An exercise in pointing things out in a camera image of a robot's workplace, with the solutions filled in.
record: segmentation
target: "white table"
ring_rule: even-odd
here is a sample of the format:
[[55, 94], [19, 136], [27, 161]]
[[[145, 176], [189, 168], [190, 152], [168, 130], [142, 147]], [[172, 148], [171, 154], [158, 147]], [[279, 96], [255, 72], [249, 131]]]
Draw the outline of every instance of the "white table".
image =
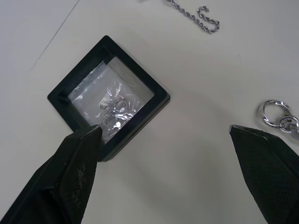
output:
[[[47, 2], [40, 7], [60, 8]], [[228, 128], [266, 130], [299, 152], [298, 142], [255, 117], [269, 98], [286, 101], [299, 116], [299, 2], [178, 3], [191, 13], [207, 5], [208, 16], [221, 22], [219, 32], [204, 33], [166, 0], [80, 0], [30, 70], [74, 6], [70, 0], [60, 3], [65, 11], [59, 18], [38, 19], [39, 27], [31, 28], [37, 34], [27, 42], [13, 32], [6, 36], [10, 48], [1, 41], [7, 51], [0, 52], [0, 217], [71, 133], [48, 93], [109, 35], [171, 94], [171, 102], [112, 161], [98, 165], [83, 223], [266, 223]]]

